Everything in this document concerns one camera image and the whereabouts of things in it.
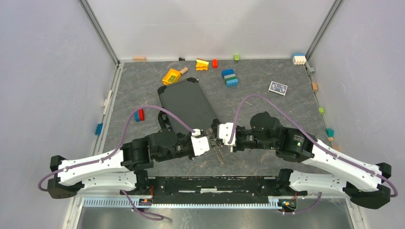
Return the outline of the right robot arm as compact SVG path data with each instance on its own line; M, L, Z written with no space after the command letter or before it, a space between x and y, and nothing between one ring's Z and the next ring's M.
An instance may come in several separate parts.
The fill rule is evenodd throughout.
M237 151L273 149L276 156L325 170L326 174L310 174L282 169L275 187L281 195L324 194L343 195L358 206L379 209L390 202L390 188L383 185L392 168L387 163L368 164L330 148L315 137L296 128L283 127L268 112L254 115L250 129L226 123L222 128L223 143Z

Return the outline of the metal disc keyring with rings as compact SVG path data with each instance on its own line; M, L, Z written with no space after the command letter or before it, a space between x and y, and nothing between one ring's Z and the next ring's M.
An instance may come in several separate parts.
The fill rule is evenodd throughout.
M215 137L215 134L214 134L213 129L210 129L210 128L209 128L209 129L206 129L206 130L205 130L205 134L206 134L206 136L209 137L209 139L210 139L211 147L213 148L213 152L214 152L215 155L217 156L218 161L219 161L221 164L225 164L224 156L223 156L223 154L222 154L222 152L221 152L221 149L220 149L221 144L220 144L220 142L217 140L217 138Z

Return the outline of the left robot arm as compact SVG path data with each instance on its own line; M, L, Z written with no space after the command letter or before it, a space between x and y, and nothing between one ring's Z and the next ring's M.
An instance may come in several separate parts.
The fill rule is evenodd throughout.
M193 144L200 135L198 129L186 135L162 129L96 156L81 159L53 156L44 191L54 199L71 198L89 191L145 194L150 181L145 175L139 177L140 172L152 168L154 162L197 156Z

